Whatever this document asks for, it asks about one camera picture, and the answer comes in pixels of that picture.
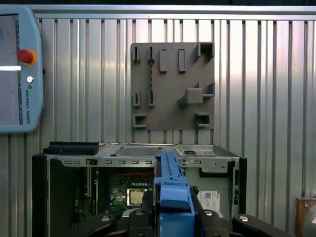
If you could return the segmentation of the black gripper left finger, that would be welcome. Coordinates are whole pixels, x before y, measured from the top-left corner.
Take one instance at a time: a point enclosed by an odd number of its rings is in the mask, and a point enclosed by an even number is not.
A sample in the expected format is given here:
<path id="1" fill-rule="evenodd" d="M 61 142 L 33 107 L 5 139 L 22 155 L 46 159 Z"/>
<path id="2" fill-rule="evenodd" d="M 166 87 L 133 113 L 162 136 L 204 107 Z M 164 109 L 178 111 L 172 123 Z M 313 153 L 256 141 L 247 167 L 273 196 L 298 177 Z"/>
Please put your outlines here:
<path id="1" fill-rule="evenodd" d="M 133 209 L 119 220 L 110 214 L 99 214 L 82 223 L 82 237 L 154 237 L 151 213 Z"/>

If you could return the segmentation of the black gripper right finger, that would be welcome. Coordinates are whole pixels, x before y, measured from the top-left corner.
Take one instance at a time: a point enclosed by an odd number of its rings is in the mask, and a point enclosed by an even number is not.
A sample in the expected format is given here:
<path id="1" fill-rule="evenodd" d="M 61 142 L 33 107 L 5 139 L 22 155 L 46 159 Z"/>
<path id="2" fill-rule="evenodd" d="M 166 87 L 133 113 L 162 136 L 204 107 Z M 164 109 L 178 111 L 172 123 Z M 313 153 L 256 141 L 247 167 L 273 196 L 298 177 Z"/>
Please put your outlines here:
<path id="1" fill-rule="evenodd" d="M 198 237 L 289 237 L 290 234 L 254 216 L 239 214 L 231 221 L 215 211 L 205 210 L 197 215 Z"/>

